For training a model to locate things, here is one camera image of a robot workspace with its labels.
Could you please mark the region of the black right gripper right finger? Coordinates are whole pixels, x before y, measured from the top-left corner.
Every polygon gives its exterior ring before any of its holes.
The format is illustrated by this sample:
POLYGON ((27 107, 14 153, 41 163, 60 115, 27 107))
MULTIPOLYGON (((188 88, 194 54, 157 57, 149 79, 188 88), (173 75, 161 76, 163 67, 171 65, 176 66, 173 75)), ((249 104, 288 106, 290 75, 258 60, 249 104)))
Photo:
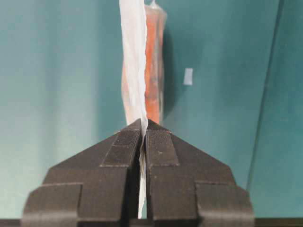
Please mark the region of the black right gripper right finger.
POLYGON ((156 227, 252 227, 249 193, 228 165, 153 121, 145 136, 147 216, 156 227))

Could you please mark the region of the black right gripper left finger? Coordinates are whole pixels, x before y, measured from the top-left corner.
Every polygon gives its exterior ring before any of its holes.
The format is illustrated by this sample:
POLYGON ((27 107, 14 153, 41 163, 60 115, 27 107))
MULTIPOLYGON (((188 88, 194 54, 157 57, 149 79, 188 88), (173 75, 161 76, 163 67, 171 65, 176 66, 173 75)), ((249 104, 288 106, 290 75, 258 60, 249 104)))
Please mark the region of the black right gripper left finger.
POLYGON ((26 201, 24 227, 126 227, 138 213, 141 122, 51 167, 26 201))

